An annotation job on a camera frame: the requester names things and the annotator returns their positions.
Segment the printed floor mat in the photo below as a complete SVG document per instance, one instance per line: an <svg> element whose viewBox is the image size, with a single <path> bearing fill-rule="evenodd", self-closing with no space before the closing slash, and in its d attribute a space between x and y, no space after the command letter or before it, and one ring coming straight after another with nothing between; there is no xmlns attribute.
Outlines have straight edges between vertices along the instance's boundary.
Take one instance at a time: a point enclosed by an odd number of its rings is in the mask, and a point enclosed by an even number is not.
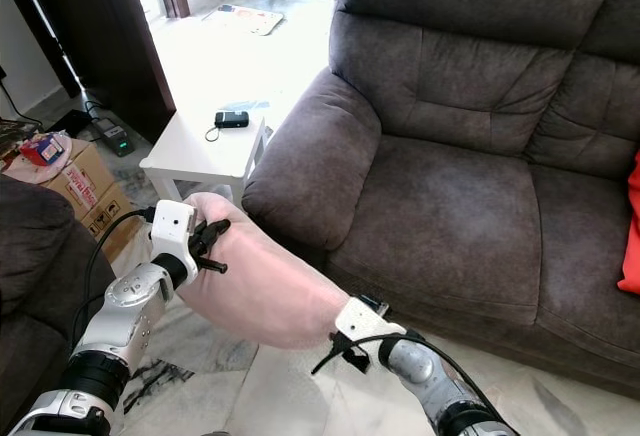
<svg viewBox="0 0 640 436"><path fill-rule="evenodd" d="M285 19L284 14L251 8L233 3L221 3L204 17L205 23L253 37L266 37L274 32Z"/></svg>

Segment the pale pink pillow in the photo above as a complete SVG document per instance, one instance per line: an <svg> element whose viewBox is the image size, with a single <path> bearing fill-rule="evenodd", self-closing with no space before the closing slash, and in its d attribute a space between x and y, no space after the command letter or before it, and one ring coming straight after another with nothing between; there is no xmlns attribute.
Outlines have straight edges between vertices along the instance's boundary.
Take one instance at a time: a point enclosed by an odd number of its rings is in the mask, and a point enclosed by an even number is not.
<svg viewBox="0 0 640 436"><path fill-rule="evenodd" d="M328 343L349 300L346 291L270 239L223 195L195 193L186 203L201 220L230 221L205 256L227 264L227 272L202 270L177 290L193 312L253 343L280 349Z"/></svg>

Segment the white side table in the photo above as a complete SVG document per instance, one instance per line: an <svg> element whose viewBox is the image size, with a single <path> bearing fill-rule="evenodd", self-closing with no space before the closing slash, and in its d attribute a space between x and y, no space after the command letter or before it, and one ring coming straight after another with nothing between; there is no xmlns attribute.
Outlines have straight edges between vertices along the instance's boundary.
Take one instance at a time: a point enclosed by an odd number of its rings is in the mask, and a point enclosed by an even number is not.
<svg viewBox="0 0 640 436"><path fill-rule="evenodd" d="M183 200L177 181L228 186L228 200L241 206L244 184L265 149L265 108L253 108L244 128L219 129L214 116L175 115L140 161L164 200Z"/></svg>

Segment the black power adapter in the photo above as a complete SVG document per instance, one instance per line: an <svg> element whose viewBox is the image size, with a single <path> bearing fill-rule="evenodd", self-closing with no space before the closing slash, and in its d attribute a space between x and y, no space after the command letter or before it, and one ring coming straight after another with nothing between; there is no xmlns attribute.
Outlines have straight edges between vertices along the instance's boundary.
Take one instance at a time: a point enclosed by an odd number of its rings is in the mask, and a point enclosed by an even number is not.
<svg viewBox="0 0 640 436"><path fill-rule="evenodd" d="M60 117L50 130L52 133L56 131L64 131L69 136L76 138L82 131L90 126L95 120L95 116L91 112L83 110L69 110L63 117Z"/></svg>

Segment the dark brown fabric sofa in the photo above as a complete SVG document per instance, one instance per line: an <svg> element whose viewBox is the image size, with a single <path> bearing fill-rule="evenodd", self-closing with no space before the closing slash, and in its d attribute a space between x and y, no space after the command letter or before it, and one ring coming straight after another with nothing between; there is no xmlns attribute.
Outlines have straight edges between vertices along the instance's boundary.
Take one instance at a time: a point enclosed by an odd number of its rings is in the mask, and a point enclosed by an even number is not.
<svg viewBox="0 0 640 436"><path fill-rule="evenodd" d="M335 0L242 195L424 328L640 400L640 0Z"/></svg>

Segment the dark wooden door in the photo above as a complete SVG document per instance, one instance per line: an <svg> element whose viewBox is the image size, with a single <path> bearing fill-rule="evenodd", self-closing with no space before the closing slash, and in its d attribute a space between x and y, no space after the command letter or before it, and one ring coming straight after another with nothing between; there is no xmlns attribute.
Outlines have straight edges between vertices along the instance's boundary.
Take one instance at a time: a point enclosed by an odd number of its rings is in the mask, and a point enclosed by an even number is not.
<svg viewBox="0 0 640 436"><path fill-rule="evenodd" d="M92 96L155 143L175 111L140 0L14 0L69 96Z"/></svg>

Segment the brown cardboard box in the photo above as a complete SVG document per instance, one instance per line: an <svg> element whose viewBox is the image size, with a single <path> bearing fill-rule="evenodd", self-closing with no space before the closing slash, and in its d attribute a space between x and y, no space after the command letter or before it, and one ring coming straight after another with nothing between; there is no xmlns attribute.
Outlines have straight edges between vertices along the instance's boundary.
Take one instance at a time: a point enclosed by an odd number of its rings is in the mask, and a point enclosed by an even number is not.
<svg viewBox="0 0 640 436"><path fill-rule="evenodd" d="M133 211L133 204L106 168L95 143L72 140L64 160L68 165L42 186L68 199L77 220L93 239L101 241L114 221Z"/></svg>

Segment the black charger with display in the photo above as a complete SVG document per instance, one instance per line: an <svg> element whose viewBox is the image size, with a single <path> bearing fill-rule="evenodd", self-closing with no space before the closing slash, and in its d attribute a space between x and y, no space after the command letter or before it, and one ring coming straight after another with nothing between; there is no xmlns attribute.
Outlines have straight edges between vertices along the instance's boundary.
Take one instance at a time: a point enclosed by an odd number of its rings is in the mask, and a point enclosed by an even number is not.
<svg viewBox="0 0 640 436"><path fill-rule="evenodd" d="M134 151L127 130L108 117L97 117L93 120L93 128L99 133L100 142L104 142L115 156L125 157Z"/></svg>

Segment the small red box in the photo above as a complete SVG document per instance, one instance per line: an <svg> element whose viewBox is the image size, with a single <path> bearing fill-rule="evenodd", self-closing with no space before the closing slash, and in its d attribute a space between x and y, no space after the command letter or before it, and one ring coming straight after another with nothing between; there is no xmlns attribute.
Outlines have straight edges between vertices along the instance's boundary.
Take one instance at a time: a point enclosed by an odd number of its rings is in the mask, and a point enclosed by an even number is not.
<svg viewBox="0 0 640 436"><path fill-rule="evenodd" d="M58 162L67 148L60 143L58 134L41 133L19 144L20 156L33 166L47 167Z"/></svg>

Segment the pale pink bag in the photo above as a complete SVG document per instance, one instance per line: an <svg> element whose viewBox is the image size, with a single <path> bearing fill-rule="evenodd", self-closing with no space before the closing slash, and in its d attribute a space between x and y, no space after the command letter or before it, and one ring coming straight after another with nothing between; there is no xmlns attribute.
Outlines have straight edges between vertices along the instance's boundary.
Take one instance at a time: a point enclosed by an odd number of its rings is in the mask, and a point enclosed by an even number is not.
<svg viewBox="0 0 640 436"><path fill-rule="evenodd" d="M55 179L55 176L60 174L60 171L64 170L64 167L72 161L73 143L70 142L70 138L65 133L55 133L59 135L60 143L65 145L67 152L64 156L54 165L47 167L33 166L31 162L28 162L26 158L20 156L18 147L18 156L15 156L12 162L9 163L3 170L3 174L9 177L13 177L15 180L23 181L23 183L31 184L44 184L46 181Z"/></svg>

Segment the small black device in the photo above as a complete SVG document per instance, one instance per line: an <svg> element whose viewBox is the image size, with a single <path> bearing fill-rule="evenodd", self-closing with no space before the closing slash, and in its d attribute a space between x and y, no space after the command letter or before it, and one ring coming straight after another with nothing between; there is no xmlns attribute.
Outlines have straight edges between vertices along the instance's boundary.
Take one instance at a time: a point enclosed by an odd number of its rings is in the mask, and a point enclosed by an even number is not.
<svg viewBox="0 0 640 436"><path fill-rule="evenodd" d="M219 111L215 113L215 128L234 129L247 128L251 117L247 111Z"/></svg>

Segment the red pillow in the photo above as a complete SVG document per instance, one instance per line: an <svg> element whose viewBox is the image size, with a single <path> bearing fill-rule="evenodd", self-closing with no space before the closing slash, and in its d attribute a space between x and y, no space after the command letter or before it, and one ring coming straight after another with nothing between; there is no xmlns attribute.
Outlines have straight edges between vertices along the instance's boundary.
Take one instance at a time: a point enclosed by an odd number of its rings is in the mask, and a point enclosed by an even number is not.
<svg viewBox="0 0 640 436"><path fill-rule="evenodd" d="M634 170L627 177L627 200L631 217L623 254L623 277L617 282L617 288L640 295L640 151L635 154Z"/></svg>

